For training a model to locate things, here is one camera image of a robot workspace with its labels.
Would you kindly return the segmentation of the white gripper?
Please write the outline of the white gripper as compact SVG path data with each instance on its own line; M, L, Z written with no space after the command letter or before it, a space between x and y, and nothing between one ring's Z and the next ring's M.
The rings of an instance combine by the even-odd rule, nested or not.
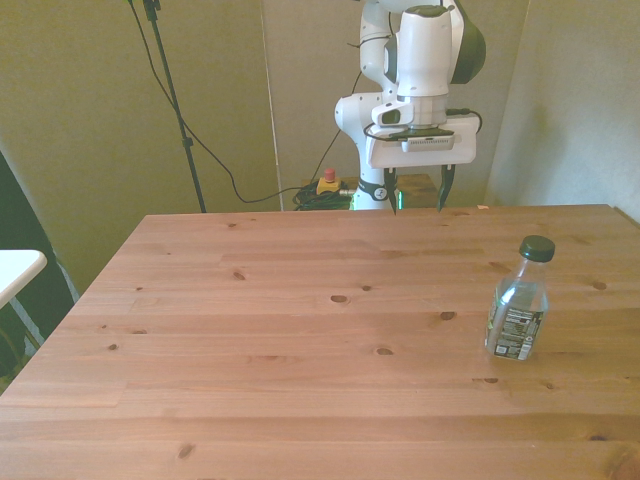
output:
M406 126L369 129L369 165L384 169L385 189L393 213L397 212L397 173L394 168L441 166L441 184L436 208L446 205L455 178L455 166L476 157L476 117L447 119L438 130L427 133Z

